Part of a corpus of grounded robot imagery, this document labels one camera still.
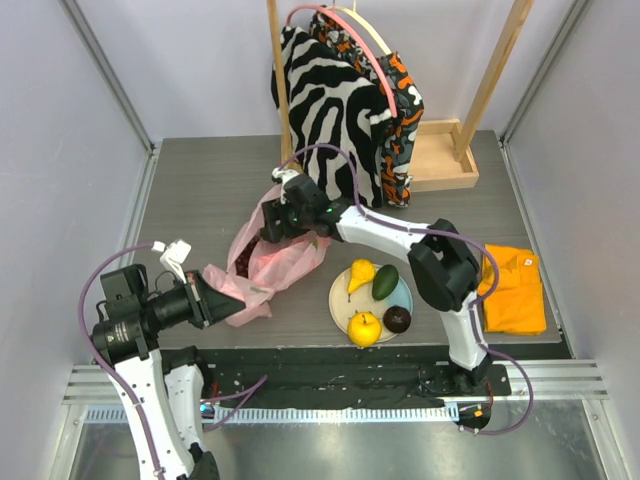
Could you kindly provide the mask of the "pink plastic bag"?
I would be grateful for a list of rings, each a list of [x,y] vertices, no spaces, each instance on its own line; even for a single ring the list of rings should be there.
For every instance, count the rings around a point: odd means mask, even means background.
[[[233,327],[241,327],[256,318],[269,317],[269,301],[273,296],[320,266],[330,245],[328,238],[315,232],[272,244],[260,238],[262,226],[261,205],[257,205],[231,243],[227,267],[221,269],[209,264],[203,271],[203,277],[211,287],[245,303],[244,310],[226,319],[226,323]],[[249,276],[243,278],[236,274],[234,263],[255,236],[259,242],[249,261]]]

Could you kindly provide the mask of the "fake yellow pear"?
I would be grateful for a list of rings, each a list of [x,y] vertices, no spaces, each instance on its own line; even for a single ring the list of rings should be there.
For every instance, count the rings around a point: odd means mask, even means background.
[[[350,267],[350,280],[347,286],[347,293],[352,295],[360,287],[371,283],[376,275],[375,265],[363,258],[353,261]]]

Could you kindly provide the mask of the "fake green avocado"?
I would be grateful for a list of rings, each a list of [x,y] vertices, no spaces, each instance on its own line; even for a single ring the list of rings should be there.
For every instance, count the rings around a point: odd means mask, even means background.
[[[371,295],[376,301],[381,301],[389,297],[395,290],[399,282],[399,272],[394,265],[386,264],[381,266],[373,279]]]

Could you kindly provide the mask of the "fake mangosteen green leaves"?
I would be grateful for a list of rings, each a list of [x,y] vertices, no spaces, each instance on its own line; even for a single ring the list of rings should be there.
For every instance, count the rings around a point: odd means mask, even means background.
[[[412,316],[410,311],[401,306],[392,306],[387,309],[383,315],[385,328],[394,334],[406,332],[411,326],[411,322]]]

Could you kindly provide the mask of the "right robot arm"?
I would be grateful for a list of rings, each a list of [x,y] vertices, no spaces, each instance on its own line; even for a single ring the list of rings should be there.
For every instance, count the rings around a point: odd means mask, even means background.
[[[444,219],[433,225],[402,222],[349,199],[330,200],[308,175],[294,170],[275,169],[272,181],[280,193],[262,204],[263,239],[277,243],[314,232],[406,262],[420,297],[439,312],[444,325],[453,386],[472,395],[486,385],[492,358],[481,334],[480,265],[469,239]]]

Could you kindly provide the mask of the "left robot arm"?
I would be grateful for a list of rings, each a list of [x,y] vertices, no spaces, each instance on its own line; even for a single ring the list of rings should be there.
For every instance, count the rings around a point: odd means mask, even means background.
[[[105,317],[91,343],[120,396],[142,479],[217,479],[203,440],[200,401],[214,374],[200,351],[163,354],[160,332],[182,323],[204,329],[242,311],[243,301],[212,288],[197,271],[153,293],[143,265],[101,276]]]

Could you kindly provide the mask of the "fake red grape bunch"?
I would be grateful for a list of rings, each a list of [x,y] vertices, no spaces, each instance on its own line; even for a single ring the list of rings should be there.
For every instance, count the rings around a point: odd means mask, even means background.
[[[259,242],[259,238],[255,236],[251,239],[235,260],[236,274],[240,277],[247,278],[249,276],[249,261]]]

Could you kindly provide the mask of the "fake orange fruit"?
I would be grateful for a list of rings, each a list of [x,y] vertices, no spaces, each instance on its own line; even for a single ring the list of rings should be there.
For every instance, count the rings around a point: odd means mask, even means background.
[[[382,335],[382,323],[371,312],[356,312],[349,320],[347,335],[358,347],[374,345]]]

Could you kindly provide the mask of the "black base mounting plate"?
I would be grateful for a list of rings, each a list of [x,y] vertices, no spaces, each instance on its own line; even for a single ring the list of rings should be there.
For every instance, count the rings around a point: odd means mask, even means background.
[[[225,407],[256,387],[249,408],[383,409],[436,407],[447,397],[506,397],[507,371],[490,366],[473,384],[445,358],[444,347],[382,346],[165,350],[165,365],[183,359],[207,367],[205,391]]]

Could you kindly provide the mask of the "black white zebra garment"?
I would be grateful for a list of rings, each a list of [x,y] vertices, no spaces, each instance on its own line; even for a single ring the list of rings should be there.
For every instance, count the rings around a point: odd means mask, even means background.
[[[281,30],[283,71],[293,149],[304,172],[330,199],[384,203],[378,149],[392,120],[379,87],[299,27]]]

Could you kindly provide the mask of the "cream and blue plate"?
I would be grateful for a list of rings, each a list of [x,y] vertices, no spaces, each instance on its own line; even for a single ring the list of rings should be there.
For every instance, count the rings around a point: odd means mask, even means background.
[[[352,296],[349,296],[347,286],[350,278],[350,269],[347,268],[335,278],[328,297],[331,317],[344,334],[347,334],[349,322],[357,312],[371,312],[379,321],[382,321],[384,313],[394,306],[403,307],[410,314],[413,314],[413,297],[402,276],[399,277],[393,292],[380,301],[373,299],[371,283],[364,285]]]

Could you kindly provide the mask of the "orange black patterned garment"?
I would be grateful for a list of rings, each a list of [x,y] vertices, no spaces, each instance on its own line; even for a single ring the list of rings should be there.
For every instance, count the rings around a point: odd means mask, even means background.
[[[332,19],[320,12],[314,13],[309,33],[369,81],[377,86],[381,84],[361,47]],[[397,52],[383,53],[377,61],[392,89],[397,108],[397,117],[391,119],[378,148],[383,197],[392,206],[407,207],[411,200],[409,168],[424,102]]]

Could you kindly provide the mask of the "wooden clothes rack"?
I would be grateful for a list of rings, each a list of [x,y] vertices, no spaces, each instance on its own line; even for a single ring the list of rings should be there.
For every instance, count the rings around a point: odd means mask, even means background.
[[[471,141],[521,33],[534,1],[513,1],[465,121],[421,121],[410,165],[412,193],[472,188],[479,179]],[[282,122],[281,166],[294,159],[288,97],[280,43],[277,1],[266,1],[274,59],[274,75]]]

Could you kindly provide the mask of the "pink hanger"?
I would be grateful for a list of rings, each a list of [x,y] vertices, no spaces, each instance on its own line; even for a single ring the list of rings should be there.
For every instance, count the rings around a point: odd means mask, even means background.
[[[338,14],[335,13],[334,9],[329,9],[327,7],[322,7],[321,5],[317,5],[317,4],[302,4],[302,5],[298,5],[294,8],[292,8],[287,17],[286,17],[286,21],[285,24],[287,26],[291,25],[291,21],[292,21],[292,17],[295,13],[297,13],[298,11],[301,10],[314,10],[317,12],[320,12],[322,14],[324,14],[325,16],[327,16],[328,18],[332,19],[335,23],[337,23],[343,30],[345,30],[346,32],[349,33],[349,35],[353,38],[353,40],[361,47],[361,49],[363,50],[365,56],[368,58],[370,64],[372,65],[374,71],[376,72],[376,75],[378,77],[378,79],[380,80],[380,83],[384,89],[384,92],[386,94],[386,98],[388,101],[388,105],[389,105],[389,109],[391,112],[391,116],[393,118],[397,117],[397,108],[396,108],[396,103],[395,103],[395,99],[392,93],[392,89],[389,85],[389,82],[386,79],[386,76],[383,72],[383,70],[380,67],[379,62],[377,61],[375,55],[373,54],[373,52],[371,51],[371,49],[368,47],[368,45],[366,44],[366,42],[360,37],[360,35],[356,32],[356,30],[354,28],[352,28],[349,23],[344,20],[343,18],[341,18]]]

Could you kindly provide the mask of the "orange folded cloth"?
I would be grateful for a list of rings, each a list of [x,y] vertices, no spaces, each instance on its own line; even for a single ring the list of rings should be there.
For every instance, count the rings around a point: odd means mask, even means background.
[[[483,301],[484,330],[533,336],[546,331],[539,257],[530,249],[486,244],[496,260],[499,282]]]

